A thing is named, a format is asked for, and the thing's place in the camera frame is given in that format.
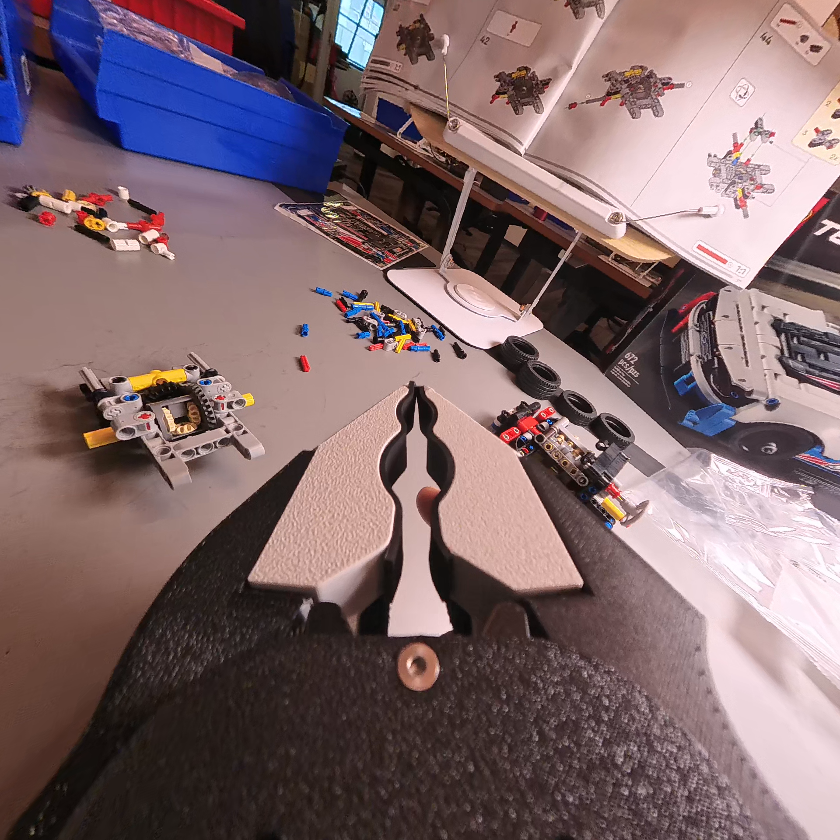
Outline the pile of blue yellow lego pins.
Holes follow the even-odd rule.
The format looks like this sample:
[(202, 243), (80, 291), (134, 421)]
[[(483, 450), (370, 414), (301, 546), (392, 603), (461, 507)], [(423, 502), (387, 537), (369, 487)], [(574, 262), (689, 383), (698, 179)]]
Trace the pile of blue yellow lego pins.
[(368, 352), (425, 356), (435, 364), (442, 361), (448, 335), (443, 325), (429, 316), (390, 307), (364, 288), (336, 291), (315, 286), (311, 290), (332, 301), (351, 329), (352, 339)]

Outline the open lego instruction manual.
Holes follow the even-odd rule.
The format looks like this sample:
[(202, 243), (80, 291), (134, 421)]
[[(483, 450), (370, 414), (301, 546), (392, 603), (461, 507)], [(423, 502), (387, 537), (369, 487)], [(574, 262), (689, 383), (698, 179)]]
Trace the open lego instruction manual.
[(361, 88), (744, 287), (838, 178), (838, 2), (387, 2)]

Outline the pile of red white lego connectors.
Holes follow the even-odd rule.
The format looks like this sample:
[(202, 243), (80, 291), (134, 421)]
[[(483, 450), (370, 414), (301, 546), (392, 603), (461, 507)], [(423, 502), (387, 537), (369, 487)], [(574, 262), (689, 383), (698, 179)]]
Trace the pile of red white lego connectors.
[(151, 253), (174, 261), (171, 238), (165, 231), (165, 214), (133, 198), (119, 186), (114, 193), (71, 190), (49, 192), (32, 185), (12, 188), (9, 202), (38, 224), (61, 224), (118, 255)]

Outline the black lego car chassis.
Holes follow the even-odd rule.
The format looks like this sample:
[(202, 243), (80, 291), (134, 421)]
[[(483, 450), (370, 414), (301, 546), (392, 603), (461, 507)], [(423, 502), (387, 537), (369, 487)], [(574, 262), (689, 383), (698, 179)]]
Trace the black lego car chassis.
[(627, 449), (601, 448), (588, 427), (575, 426), (554, 407), (520, 402), (501, 412), (491, 432), (521, 459), (542, 457), (543, 463), (608, 529), (630, 527), (649, 512), (649, 500), (631, 501), (616, 483), (628, 463)]

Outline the red plastic bin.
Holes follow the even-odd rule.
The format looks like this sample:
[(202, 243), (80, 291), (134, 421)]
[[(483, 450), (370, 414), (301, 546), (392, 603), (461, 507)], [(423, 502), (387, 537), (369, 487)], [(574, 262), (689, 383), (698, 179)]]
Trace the red plastic bin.
[(233, 53), (235, 30), (245, 30), (246, 27), (242, 17), (212, 1), (113, 3), (228, 56)]

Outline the grey lego gearbox assembly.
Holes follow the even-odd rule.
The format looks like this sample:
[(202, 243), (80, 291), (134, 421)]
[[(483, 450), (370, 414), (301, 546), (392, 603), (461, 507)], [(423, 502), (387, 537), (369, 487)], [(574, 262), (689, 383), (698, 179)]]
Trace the grey lego gearbox assembly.
[(246, 459), (266, 451), (236, 412), (254, 397), (232, 386), (196, 353), (170, 370), (99, 378), (80, 369), (80, 390), (103, 425), (84, 438), (89, 449), (118, 442), (141, 443), (167, 484), (175, 489), (192, 481), (188, 464), (226, 447)]

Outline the clear plastic bag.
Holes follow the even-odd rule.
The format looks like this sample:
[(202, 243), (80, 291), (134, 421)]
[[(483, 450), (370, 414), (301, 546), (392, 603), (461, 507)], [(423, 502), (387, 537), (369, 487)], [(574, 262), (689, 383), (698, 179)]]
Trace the clear plastic bag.
[(628, 494), (838, 683), (839, 526), (809, 489), (691, 449)]

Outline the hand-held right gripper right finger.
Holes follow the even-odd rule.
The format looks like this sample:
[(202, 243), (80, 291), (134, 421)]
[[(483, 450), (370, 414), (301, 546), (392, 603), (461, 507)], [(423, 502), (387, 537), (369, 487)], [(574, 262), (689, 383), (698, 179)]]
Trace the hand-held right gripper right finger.
[(514, 451), (455, 404), (417, 387), (427, 440), (429, 566), (453, 630), (479, 635), (501, 603), (526, 605), (584, 585)]

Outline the blue plastic bin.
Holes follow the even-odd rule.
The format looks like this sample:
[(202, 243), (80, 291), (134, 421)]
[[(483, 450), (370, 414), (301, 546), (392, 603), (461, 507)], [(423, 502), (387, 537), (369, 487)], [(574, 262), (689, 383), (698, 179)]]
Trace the blue plastic bin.
[(33, 20), (26, 2), (1, 2), (1, 141), (19, 146), (24, 141), (32, 102), (32, 74), (28, 52)]
[(50, 36), (61, 69), (124, 149), (326, 191), (349, 126), (302, 91), (289, 87), (288, 101), (105, 29), (89, 1), (54, 2)]

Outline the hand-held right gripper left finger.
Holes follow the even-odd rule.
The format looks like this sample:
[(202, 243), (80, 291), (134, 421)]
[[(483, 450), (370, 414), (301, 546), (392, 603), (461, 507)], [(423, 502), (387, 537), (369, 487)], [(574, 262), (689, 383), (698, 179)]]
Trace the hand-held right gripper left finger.
[(406, 468), (416, 386), (403, 385), (318, 446), (248, 584), (336, 605), (360, 634), (387, 635), (403, 567)]

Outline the clear bags of lego parts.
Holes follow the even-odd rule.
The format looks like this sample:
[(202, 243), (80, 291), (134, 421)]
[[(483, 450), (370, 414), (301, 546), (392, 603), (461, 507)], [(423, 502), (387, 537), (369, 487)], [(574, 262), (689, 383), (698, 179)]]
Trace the clear bags of lego parts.
[(288, 101), (294, 99), (285, 82), (271, 80), (257, 70), (237, 70), (217, 58), (215, 49), (208, 45), (157, 24), (113, 2), (93, 1), (91, 4), (105, 29), (132, 37), (142, 44), (155, 47), (222, 76), (242, 81), (279, 98)]

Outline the wooden work table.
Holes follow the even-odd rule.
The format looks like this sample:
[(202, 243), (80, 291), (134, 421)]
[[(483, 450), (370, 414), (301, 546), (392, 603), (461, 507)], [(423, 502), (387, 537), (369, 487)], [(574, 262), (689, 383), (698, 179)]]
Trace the wooden work table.
[[(404, 194), (443, 204), (439, 218), (446, 234), (466, 166), (458, 161), (454, 166), (439, 162), (363, 112), (331, 99), (325, 102), (328, 110), (350, 125), (344, 141), (363, 157), (359, 189), (368, 196), (377, 171), (393, 173), (402, 181)], [(488, 175), (478, 174), (468, 200), (468, 207), (478, 207), (476, 218), (487, 215), (488, 239), (476, 260), (477, 274), (487, 275), (511, 227), (520, 226), (526, 231), (518, 246), (519, 256), (500, 287), (510, 297), (531, 263), (538, 262), (541, 256), (558, 255), (574, 238), (574, 230), (568, 225), (554, 222), (550, 213), (535, 215), (533, 207), (524, 200), (517, 201), (516, 196)], [(606, 245), (598, 238), (582, 237), (571, 257), (576, 265), (581, 262), (592, 267), (632, 298), (648, 303), (670, 299), (679, 289), (678, 281), (686, 279), (670, 265), (670, 258), (648, 262), (631, 259), (618, 247)]]

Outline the lego instruction booklet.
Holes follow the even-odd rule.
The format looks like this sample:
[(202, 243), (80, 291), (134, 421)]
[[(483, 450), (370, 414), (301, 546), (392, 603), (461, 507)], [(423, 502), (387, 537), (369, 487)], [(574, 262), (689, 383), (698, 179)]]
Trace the lego instruction booklet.
[(422, 239), (340, 196), (315, 203), (279, 203), (275, 210), (380, 270), (427, 247)]

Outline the lego set box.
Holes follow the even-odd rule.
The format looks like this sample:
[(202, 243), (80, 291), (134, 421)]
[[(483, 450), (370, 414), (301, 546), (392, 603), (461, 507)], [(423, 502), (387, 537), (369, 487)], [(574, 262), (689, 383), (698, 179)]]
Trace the lego set box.
[(807, 485), (835, 518), (838, 222), (834, 190), (744, 289), (682, 269), (605, 369), (682, 445)]

